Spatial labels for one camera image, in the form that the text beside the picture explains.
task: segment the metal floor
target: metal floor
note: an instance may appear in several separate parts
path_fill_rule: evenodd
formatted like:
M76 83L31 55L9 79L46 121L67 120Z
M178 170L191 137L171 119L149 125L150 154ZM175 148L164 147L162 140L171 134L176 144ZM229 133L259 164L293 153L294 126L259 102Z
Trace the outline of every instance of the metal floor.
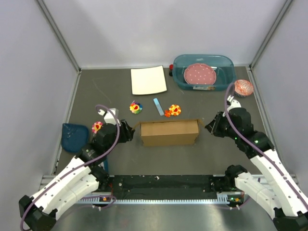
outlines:
M248 79L245 67L236 67L238 79ZM130 69L83 70L78 84L70 123L85 125L91 130L94 122L102 120L95 105L104 104L119 109L119 119L126 119L132 127L140 121L199 118L209 123L217 111L223 110L224 91L181 90L165 69L167 91L155 95L135 96L131 93ZM153 98L158 98L163 110L178 104L182 113L173 118L160 116ZM143 105L140 114L130 112L135 100ZM264 131L257 103L253 96L240 99L250 112L256 130ZM68 164L72 155L61 153L57 173ZM134 140L119 144L108 156L111 175L198 175L224 174L228 166L240 164L252 174L258 169L240 152L234 141L217 138L200 129L193 146L143 147L140 130Z

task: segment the table surface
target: table surface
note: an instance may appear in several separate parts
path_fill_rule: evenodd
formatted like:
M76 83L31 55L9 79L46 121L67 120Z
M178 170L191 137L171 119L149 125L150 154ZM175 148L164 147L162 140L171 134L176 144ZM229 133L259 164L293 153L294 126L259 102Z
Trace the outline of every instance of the table surface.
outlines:
M236 67L238 79L248 79L245 67ZM70 123L82 124L89 129L102 119L94 107L104 104L119 109L119 118L134 126L139 121L171 120L160 116L153 98L158 98L163 109L178 104L182 113L178 119L199 118L209 123L223 110L224 91L181 90L165 70L167 92L156 95L131 94L129 69L83 70ZM129 110L135 100L143 105L140 114ZM257 103L253 96L240 99L252 115L255 129L264 131ZM72 158L62 151L57 172ZM217 138L201 129L195 145L172 147L143 147L137 130L132 142L119 144L108 156L110 174L224 174L229 165L240 164L253 174L259 171L240 152L234 141ZM241 210L225 210L217 205L115 205L101 212L75 205L60 218L53 231L275 231L267 213L254 201Z
M236 67L238 79L248 79L245 67ZM165 69L167 91L155 95L132 95L130 69L83 70L78 84L70 123L85 125L91 130L94 122L103 118L95 111L95 105L119 109L119 119L126 119L132 127L140 121L201 119L205 124L214 119L217 111L224 109L225 91L182 90ZM160 116L153 102L158 98L163 110L178 104L179 116ZM133 114L129 105L135 100L143 105L140 114ZM240 99L240 103L252 116L256 130L264 131L257 103L253 95ZM62 150L57 173L69 163L72 155ZM111 175L199 175L224 174L230 165L242 165L252 174L259 170L239 151L230 138L212 136L206 129L194 145L143 147L140 129L136 129L131 142L118 144L108 155Z

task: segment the black panel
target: black panel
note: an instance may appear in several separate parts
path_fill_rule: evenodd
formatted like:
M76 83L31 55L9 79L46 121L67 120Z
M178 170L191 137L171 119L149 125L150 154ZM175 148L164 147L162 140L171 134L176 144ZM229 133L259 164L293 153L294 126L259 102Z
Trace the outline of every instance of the black panel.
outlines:
M212 175L115 176L113 194L117 199L181 200L217 199L211 187Z

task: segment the brown box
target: brown box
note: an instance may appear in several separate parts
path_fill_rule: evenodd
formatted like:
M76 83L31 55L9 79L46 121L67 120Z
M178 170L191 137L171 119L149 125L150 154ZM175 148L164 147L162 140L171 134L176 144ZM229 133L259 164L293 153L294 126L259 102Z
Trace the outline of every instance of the brown box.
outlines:
M199 135L198 119L141 122L144 146L194 144Z

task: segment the blue eraser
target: blue eraser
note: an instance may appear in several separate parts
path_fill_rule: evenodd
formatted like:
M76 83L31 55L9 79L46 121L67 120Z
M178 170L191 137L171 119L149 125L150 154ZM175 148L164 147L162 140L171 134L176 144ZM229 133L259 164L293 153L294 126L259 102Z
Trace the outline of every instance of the blue eraser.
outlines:
M161 116L163 116L163 115L164 115L164 111L163 111L161 105L159 104L158 99L155 98L155 99L153 99L153 101L154 101L154 103L155 103L155 105L156 105L156 107L157 107L157 109L158 109L159 114L160 114Z

